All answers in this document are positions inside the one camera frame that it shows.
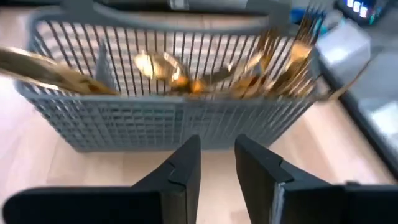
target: gray plastic basket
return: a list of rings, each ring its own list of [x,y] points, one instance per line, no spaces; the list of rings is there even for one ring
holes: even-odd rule
[[[66,9],[50,7],[32,16],[29,50],[91,75],[122,97],[16,86],[77,151],[170,150],[192,134],[200,135],[204,149],[230,147],[241,133],[269,146],[311,105],[156,96],[167,90],[165,84],[143,77],[132,64],[140,49],[168,51],[187,62],[192,78],[200,78],[247,59],[258,35],[284,21],[274,14],[250,27],[198,30],[144,22],[91,1],[67,2]]]

